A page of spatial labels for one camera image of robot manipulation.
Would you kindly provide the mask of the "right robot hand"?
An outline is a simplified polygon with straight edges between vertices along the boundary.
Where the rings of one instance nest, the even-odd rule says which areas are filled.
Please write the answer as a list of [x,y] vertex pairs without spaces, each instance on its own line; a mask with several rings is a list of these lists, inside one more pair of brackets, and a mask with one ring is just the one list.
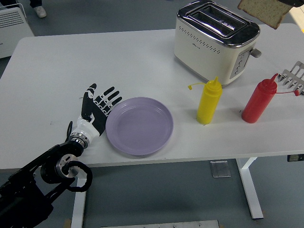
[[280,2],[282,2],[283,4],[292,6],[292,7],[301,7],[302,5],[304,5],[304,0],[279,0]]

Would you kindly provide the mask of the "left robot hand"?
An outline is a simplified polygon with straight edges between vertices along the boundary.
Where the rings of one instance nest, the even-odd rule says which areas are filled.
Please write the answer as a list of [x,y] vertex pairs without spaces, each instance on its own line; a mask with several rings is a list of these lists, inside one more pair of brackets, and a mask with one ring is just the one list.
[[77,127],[72,133],[79,133],[89,141],[102,135],[109,113],[122,101],[120,92],[110,87],[97,97],[94,97],[97,85],[94,83],[85,91],[82,101],[81,115]]

